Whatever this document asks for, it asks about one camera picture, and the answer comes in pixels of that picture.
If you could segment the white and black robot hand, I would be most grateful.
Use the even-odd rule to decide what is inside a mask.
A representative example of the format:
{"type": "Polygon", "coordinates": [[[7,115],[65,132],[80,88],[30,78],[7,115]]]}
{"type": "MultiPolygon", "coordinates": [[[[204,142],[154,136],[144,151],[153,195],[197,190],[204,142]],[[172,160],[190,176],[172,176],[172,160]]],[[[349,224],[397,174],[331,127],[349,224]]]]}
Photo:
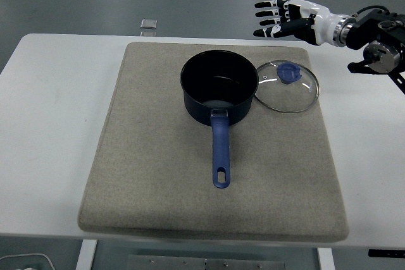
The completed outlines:
{"type": "Polygon", "coordinates": [[[333,46],[345,45],[340,33],[350,16],[331,13],[320,4],[306,0],[269,0],[255,4],[262,18],[255,37],[282,38],[293,36],[314,46],[328,43],[333,46]]]}

